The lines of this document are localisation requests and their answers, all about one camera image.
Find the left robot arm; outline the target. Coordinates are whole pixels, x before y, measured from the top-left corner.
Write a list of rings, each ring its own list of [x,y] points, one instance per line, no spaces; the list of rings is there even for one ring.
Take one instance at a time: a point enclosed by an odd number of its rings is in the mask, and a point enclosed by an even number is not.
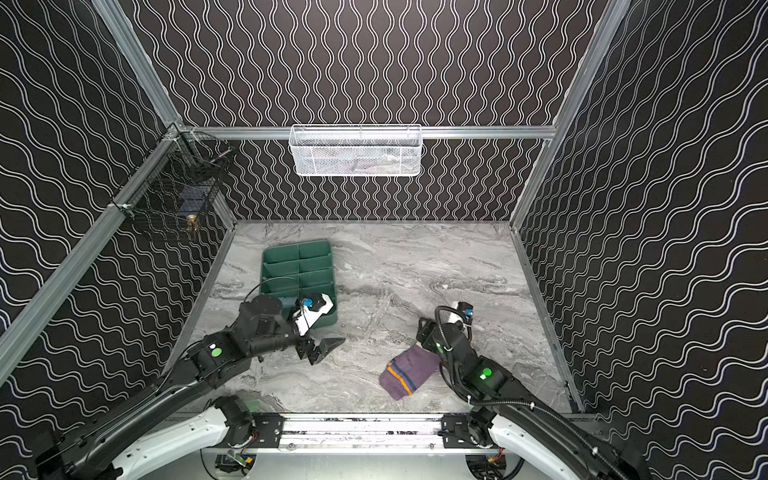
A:
[[[277,297],[242,302],[234,322],[189,346],[170,370],[122,405],[66,434],[41,435],[34,458],[39,479],[139,479],[193,451],[223,444],[249,445],[258,431],[236,395],[214,400],[202,413],[161,428],[179,409],[209,395],[244,373],[254,359],[293,348],[311,364],[343,344],[320,342],[311,327],[334,307],[315,293],[297,299],[284,317]]]

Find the purple striped sock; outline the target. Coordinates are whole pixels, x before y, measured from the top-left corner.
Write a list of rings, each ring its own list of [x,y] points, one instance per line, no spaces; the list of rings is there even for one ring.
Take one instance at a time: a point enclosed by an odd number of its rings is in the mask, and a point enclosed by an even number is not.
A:
[[[413,395],[438,371],[440,362],[438,355],[413,345],[387,363],[379,375],[379,385],[399,401]]]

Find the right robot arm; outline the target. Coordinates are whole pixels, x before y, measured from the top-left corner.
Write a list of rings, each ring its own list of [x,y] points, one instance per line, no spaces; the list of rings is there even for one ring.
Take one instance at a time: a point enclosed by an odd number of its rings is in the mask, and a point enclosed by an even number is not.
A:
[[[453,323],[420,318],[416,339],[441,360],[450,388],[471,407],[468,439],[517,455],[550,479],[649,479],[629,446],[614,446],[536,397],[511,371],[479,355]]]

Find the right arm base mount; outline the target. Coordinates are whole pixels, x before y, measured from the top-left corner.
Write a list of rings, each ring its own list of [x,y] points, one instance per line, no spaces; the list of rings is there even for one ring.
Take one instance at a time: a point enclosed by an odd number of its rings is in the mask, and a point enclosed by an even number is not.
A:
[[[440,420],[437,435],[446,449],[497,449],[490,423],[472,414],[447,414]]]

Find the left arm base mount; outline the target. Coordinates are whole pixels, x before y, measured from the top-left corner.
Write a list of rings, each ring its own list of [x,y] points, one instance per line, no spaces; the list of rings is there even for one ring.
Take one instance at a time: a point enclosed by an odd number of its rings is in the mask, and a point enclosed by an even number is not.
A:
[[[283,435],[285,418],[277,413],[256,413],[230,428],[215,448],[277,448]]]

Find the green compartment tray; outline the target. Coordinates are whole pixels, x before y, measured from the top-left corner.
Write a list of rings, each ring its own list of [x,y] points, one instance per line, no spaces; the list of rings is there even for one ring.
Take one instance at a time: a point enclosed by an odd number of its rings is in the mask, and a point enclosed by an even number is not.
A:
[[[326,294],[334,306],[313,325],[313,329],[331,327],[337,323],[337,289],[329,240],[268,247],[262,252],[261,261],[260,293],[281,301],[284,318],[290,317],[298,299]]]

